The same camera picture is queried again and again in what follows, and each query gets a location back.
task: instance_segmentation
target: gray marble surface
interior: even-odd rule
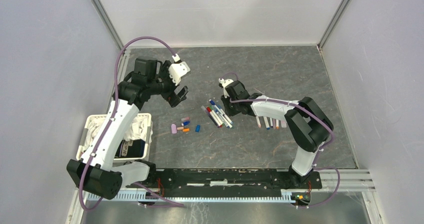
[[[218,78],[238,73],[250,94],[263,93],[282,100],[313,98],[334,124],[336,141],[320,155],[320,167],[355,168],[346,130],[326,68],[315,46],[194,47],[176,48],[191,68],[182,80],[188,86],[187,100],[171,108],[160,96],[144,104],[150,113],[153,138],[149,160],[158,168],[288,168],[297,145],[288,128],[258,128],[252,116],[231,119],[234,129],[217,128],[202,111],[209,99],[219,100],[223,90]],[[131,49],[126,72],[139,56],[171,60],[163,48]],[[189,132],[171,134],[171,124],[190,117]],[[195,132],[201,125],[200,132]]]

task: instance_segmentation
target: white plastic basket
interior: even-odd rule
[[[147,134],[146,134],[146,140],[145,141],[145,146],[144,146],[144,153],[143,156],[140,157],[130,157],[130,158],[115,158],[113,159],[114,163],[124,163],[124,162],[130,162],[130,161],[134,161],[134,160],[138,160],[138,159],[144,159],[147,154],[148,154],[148,150],[149,150],[149,142],[150,142],[150,132],[152,130],[152,115],[150,115],[150,113],[139,113],[137,114],[138,117],[147,117],[147,126],[144,126],[143,128],[147,129]],[[79,142],[79,146],[78,146],[78,151],[76,152],[76,160],[79,160],[81,158],[81,156],[83,155],[82,150],[83,150],[83,146],[84,146],[84,142],[86,141],[86,137],[87,137],[87,132],[88,132],[88,126],[90,124],[90,122],[92,120],[98,119],[98,118],[105,118],[106,115],[90,115],[87,118],[87,121],[85,121],[85,125],[84,125],[84,131],[82,132],[82,136],[81,136],[81,141]]]

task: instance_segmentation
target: red marker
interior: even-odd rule
[[[223,122],[221,121],[221,119],[218,118],[217,114],[214,111],[212,111],[209,107],[206,107],[206,110],[209,112],[209,114],[212,116],[215,122],[219,125],[219,127],[222,127]]]

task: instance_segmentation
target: cable connector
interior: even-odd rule
[[[173,55],[172,59],[173,59],[174,63],[180,63],[181,62],[181,58],[178,54]]]

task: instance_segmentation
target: pink eraser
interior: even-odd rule
[[[172,124],[171,125],[171,133],[172,134],[177,134],[177,125],[175,125],[175,124]]]

